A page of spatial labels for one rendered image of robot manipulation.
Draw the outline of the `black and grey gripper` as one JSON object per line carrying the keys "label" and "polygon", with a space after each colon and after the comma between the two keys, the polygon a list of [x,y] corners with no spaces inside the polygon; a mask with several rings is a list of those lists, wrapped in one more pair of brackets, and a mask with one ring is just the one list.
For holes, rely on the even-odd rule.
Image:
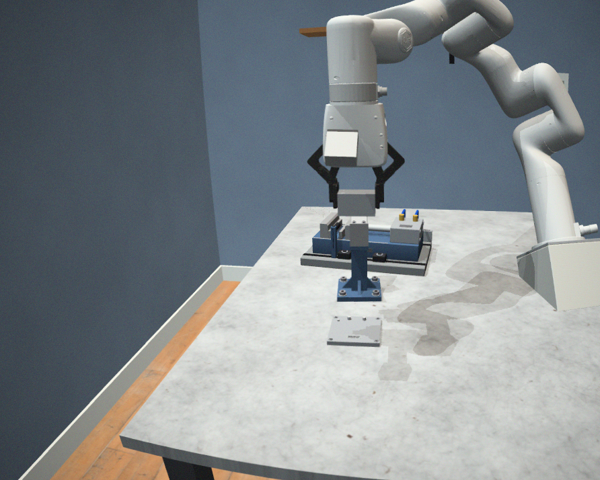
{"label": "black and grey gripper", "polygon": [[[375,208],[384,202],[384,183],[405,163],[404,158],[387,142],[387,124],[383,104],[372,102],[330,102],[326,104],[324,114],[323,144],[307,160],[307,163],[329,184],[329,201],[333,208],[338,207],[337,193],[339,182],[337,173],[342,166],[330,166],[326,169],[319,158],[323,156],[328,129],[349,129],[359,131],[357,167],[372,167],[376,176]],[[375,118],[376,117],[376,118]],[[387,163],[387,155],[393,163],[382,169]],[[324,163],[325,158],[324,158]]]}

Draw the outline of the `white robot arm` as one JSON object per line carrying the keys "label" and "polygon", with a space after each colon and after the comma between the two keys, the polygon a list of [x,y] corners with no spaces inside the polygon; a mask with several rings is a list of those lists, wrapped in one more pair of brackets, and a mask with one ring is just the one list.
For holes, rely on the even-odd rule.
{"label": "white robot arm", "polygon": [[[377,85],[377,64],[398,63],[413,46],[442,35],[445,49],[485,78],[503,112],[519,118],[544,106],[513,132],[523,166],[537,243],[585,239],[597,224],[575,222],[566,176],[550,155],[581,142],[583,122],[559,74],[546,63],[520,70],[494,43],[513,30],[499,0],[415,0],[367,15],[343,15],[326,26],[331,102],[372,102],[387,95]],[[358,130],[328,129],[326,166],[356,167]],[[563,238],[564,237],[564,238]]]}

